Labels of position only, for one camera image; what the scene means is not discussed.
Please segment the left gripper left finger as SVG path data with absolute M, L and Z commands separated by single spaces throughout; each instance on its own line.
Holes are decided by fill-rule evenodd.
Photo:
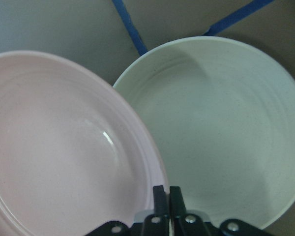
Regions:
M 154 214 L 169 216 L 168 196 L 163 185 L 153 187 Z

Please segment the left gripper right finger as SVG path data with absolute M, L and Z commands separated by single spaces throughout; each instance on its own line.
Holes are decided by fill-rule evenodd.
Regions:
M 170 211 L 171 216 L 182 216 L 186 214 L 181 188 L 178 186 L 170 186 Z

